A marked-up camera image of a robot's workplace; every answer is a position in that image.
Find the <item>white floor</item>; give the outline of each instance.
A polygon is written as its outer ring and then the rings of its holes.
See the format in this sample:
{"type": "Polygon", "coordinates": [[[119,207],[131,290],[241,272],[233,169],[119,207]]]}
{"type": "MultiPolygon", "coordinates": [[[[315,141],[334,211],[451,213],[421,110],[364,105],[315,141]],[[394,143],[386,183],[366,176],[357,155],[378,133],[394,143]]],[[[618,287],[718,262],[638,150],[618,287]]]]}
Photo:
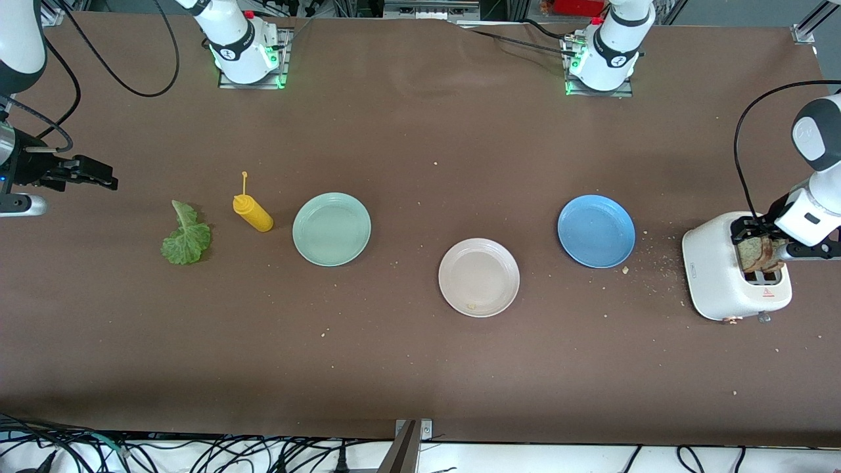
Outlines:
{"type": "MultiPolygon", "coordinates": [[[[156,442],[155,445],[172,447],[181,442],[156,442]]],[[[253,443],[240,443],[234,448],[242,451],[253,443]]],[[[321,445],[335,446],[337,442],[324,442],[321,445]]],[[[0,450],[7,449],[9,444],[0,446],[0,450]]],[[[388,451],[390,443],[377,442],[361,444],[347,449],[347,462],[350,468],[377,468],[388,451]]],[[[282,445],[277,444],[269,452],[271,459],[278,457],[282,445]]],[[[208,445],[189,444],[179,449],[158,450],[146,447],[160,473],[188,473],[199,456],[205,452],[208,445]]],[[[617,473],[623,471],[628,458],[634,451],[633,446],[608,445],[528,445],[528,444],[422,444],[418,473],[433,473],[456,467],[456,473],[617,473]]],[[[730,473],[734,471],[739,455],[738,448],[727,447],[697,447],[694,448],[707,473],[730,473]]],[[[52,447],[40,449],[35,443],[16,448],[0,457],[0,471],[15,472],[24,468],[36,468],[40,462],[53,451],[52,447]]],[[[97,470],[100,466],[99,458],[89,447],[77,449],[80,454],[97,470]]],[[[245,461],[233,464],[224,470],[225,473],[263,472],[270,465],[269,452],[249,455],[253,462],[245,461]]],[[[307,460],[319,450],[301,454],[287,468],[292,473],[293,468],[307,460]]],[[[221,454],[214,459],[209,467],[202,471],[213,472],[231,459],[231,454],[221,454]]],[[[685,452],[685,461],[693,469],[696,465],[685,452]]],[[[331,454],[321,462],[315,470],[318,473],[333,471],[336,467],[337,453],[331,454]]],[[[297,473],[308,473],[315,462],[309,462],[301,467],[297,473]]],[[[129,459],[132,471],[143,469],[129,459]]],[[[748,449],[740,473],[834,473],[841,469],[841,451],[812,450],[812,449],[748,449]]],[[[116,455],[108,458],[108,470],[114,473],[124,471],[116,455]]],[[[79,469],[75,461],[67,452],[60,451],[53,463],[51,473],[77,473],[79,469]]],[[[644,447],[631,468],[637,473],[687,473],[675,456],[675,447],[644,447]]]]}

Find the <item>floor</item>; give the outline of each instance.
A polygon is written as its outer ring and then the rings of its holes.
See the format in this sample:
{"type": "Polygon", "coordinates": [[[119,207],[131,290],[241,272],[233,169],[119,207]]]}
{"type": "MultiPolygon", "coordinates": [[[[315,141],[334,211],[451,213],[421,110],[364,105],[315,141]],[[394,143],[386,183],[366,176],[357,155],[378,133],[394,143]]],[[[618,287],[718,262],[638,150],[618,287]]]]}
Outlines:
{"type": "MultiPolygon", "coordinates": [[[[799,23],[819,3],[819,0],[690,0],[674,23],[792,26],[799,23]]],[[[817,61],[821,65],[824,78],[841,79],[841,10],[817,28],[815,41],[817,61]]]]}

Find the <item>red object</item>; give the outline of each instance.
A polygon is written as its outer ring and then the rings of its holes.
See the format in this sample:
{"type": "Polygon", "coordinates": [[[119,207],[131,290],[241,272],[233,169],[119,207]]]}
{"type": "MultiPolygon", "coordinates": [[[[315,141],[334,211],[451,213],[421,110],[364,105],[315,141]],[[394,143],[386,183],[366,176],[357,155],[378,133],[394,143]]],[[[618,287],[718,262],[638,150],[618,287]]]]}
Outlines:
{"type": "Polygon", "coordinates": [[[561,15],[597,17],[604,7],[603,0],[555,0],[552,10],[561,15]]]}

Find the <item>lettuce leaf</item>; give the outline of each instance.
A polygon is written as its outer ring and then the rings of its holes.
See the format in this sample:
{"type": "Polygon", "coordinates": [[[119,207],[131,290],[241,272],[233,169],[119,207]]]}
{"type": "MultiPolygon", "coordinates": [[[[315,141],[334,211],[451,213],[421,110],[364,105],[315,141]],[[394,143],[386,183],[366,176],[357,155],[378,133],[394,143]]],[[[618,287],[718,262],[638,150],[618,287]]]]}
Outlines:
{"type": "Polygon", "coordinates": [[[210,246],[210,227],[198,223],[198,214],[187,204],[172,201],[178,215],[178,229],[164,238],[161,255],[172,264],[190,264],[202,257],[210,246]]]}

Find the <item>mustard bottle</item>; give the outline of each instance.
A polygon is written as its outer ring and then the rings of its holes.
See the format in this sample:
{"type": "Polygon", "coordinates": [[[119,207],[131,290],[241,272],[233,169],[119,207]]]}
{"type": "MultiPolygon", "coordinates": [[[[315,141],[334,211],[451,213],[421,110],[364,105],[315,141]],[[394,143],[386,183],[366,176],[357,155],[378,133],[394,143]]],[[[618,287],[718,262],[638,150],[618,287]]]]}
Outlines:
{"type": "Polygon", "coordinates": [[[242,172],[242,194],[234,197],[234,212],[239,214],[258,231],[269,231],[274,226],[274,220],[253,197],[246,194],[246,179],[248,173],[242,172]]]}

